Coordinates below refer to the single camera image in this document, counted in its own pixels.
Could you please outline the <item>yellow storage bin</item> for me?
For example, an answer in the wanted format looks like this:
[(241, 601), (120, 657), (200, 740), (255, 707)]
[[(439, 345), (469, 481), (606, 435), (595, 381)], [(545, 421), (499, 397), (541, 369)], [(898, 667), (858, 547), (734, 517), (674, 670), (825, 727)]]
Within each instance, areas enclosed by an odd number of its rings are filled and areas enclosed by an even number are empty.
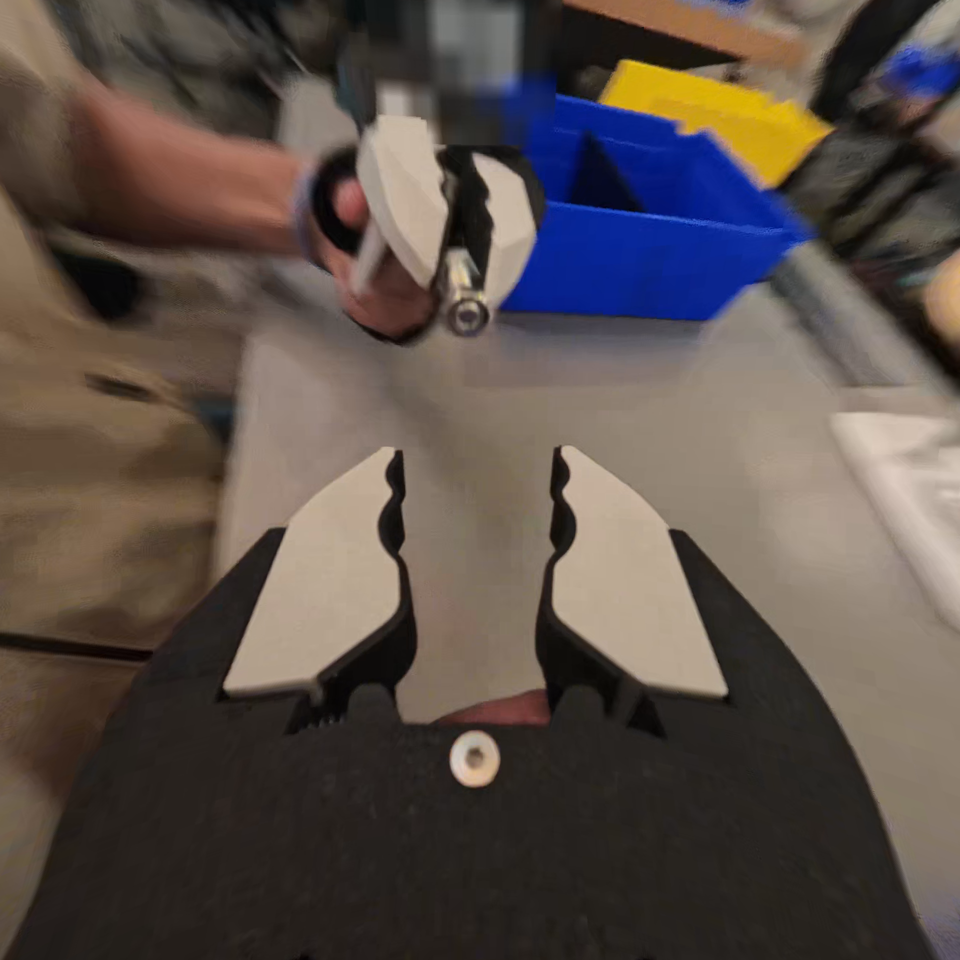
[(687, 136), (709, 133), (766, 188), (780, 188), (834, 132), (794, 101), (644, 62), (619, 61), (599, 103), (673, 122)]

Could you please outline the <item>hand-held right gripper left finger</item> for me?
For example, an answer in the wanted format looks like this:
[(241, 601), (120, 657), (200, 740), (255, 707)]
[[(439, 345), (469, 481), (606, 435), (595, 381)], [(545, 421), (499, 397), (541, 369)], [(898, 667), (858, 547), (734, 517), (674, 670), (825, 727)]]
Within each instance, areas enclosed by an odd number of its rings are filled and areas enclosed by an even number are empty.
[(328, 716), (367, 685), (397, 697), (417, 653), (405, 492), (402, 450), (382, 447), (291, 517), (224, 676), (226, 697), (305, 694)]

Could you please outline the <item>blue wristband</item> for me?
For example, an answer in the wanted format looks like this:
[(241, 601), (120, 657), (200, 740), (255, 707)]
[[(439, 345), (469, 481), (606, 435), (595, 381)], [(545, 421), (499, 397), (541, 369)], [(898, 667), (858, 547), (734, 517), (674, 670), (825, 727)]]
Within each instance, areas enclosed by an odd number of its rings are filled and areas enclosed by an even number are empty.
[(312, 196), (317, 168), (306, 164), (295, 182), (291, 204), (292, 231), (301, 257), (320, 270), (326, 270), (318, 254), (317, 229), (313, 214)]

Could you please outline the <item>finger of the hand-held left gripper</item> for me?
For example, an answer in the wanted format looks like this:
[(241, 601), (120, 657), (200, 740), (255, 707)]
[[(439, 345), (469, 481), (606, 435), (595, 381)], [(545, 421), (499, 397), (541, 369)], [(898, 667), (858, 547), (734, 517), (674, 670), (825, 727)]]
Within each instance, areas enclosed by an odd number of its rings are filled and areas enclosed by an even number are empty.
[(378, 117), (364, 131), (357, 181), (367, 220), (357, 251), (358, 293), (367, 292), (388, 256), (421, 289), (446, 284), (450, 201), (438, 149), (419, 117)]
[(499, 308), (516, 289), (537, 241), (538, 228), (522, 175), (505, 160), (477, 154), (485, 197), (477, 226), (477, 272), (481, 302)]

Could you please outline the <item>person's left forearm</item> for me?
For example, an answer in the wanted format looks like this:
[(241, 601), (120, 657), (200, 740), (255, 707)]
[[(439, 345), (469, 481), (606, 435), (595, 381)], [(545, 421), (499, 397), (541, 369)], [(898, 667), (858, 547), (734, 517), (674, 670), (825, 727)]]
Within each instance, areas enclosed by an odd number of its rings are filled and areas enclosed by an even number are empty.
[(294, 153), (188, 125), (89, 74), (69, 114), (83, 231), (153, 249), (301, 253), (293, 204), (306, 163)]

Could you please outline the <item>person's left hand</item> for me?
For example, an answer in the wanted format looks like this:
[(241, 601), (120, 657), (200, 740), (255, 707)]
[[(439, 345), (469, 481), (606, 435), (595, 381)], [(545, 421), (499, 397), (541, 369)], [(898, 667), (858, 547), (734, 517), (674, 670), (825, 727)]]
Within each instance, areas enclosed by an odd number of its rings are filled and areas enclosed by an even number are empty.
[(414, 339), (433, 322), (437, 299), (414, 281), (392, 256), (385, 256), (373, 278), (359, 294), (351, 286), (354, 258), (314, 230), (314, 255), (333, 278), (345, 315), (359, 326), (391, 342)]

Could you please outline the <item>person's right hand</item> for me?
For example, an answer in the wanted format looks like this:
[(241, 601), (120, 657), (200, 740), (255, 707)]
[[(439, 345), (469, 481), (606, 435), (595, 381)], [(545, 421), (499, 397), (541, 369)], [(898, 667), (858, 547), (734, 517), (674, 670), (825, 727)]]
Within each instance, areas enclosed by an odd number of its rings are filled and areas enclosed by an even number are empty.
[(477, 702), (439, 717), (438, 725), (546, 726), (550, 722), (546, 690), (531, 689), (494, 700)]

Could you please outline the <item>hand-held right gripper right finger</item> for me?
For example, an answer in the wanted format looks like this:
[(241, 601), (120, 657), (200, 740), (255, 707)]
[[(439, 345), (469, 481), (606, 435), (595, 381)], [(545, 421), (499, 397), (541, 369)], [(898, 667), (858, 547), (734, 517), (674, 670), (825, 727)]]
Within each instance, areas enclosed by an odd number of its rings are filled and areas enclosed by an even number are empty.
[(669, 524), (572, 445), (553, 450), (549, 496), (551, 553), (535, 615), (549, 714), (575, 689), (639, 729), (663, 726), (658, 695), (727, 705), (729, 684)]

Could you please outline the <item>brown wooden desk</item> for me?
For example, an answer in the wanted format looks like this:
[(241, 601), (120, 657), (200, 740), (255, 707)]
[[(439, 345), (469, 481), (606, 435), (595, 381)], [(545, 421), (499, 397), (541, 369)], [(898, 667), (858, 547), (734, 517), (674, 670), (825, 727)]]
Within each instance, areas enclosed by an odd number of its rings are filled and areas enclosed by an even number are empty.
[(734, 9), (718, 2), (563, 2), (565, 42), (573, 60), (615, 66), (621, 59), (686, 69), (747, 63), (796, 69), (810, 43), (800, 29), (768, 17), (759, 2)]

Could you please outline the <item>blue divided storage bin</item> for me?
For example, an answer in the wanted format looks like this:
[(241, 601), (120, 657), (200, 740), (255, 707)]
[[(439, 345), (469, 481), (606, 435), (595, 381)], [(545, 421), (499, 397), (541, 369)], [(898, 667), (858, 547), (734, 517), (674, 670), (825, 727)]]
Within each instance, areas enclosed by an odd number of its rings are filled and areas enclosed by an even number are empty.
[(546, 208), (505, 311), (707, 321), (812, 236), (710, 132), (654, 115), (558, 95), (524, 154)]

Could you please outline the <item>silver bolt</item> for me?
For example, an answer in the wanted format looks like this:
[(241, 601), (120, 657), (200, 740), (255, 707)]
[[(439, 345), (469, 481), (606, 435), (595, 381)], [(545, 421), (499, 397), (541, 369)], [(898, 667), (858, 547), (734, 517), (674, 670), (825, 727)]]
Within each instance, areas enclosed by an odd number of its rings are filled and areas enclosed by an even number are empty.
[(474, 258), (464, 246), (451, 246), (438, 275), (438, 289), (446, 303), (486, 302), (483, 281)]

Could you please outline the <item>white document stand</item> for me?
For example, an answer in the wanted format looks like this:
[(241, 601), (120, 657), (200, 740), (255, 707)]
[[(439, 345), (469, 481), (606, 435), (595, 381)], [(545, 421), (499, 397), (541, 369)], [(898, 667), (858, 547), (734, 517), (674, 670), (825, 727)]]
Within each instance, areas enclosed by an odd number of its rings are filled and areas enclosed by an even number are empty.
[(958, 420), (842, 412), (831, 417), (830, 430), (931, 605), (958, 631)]

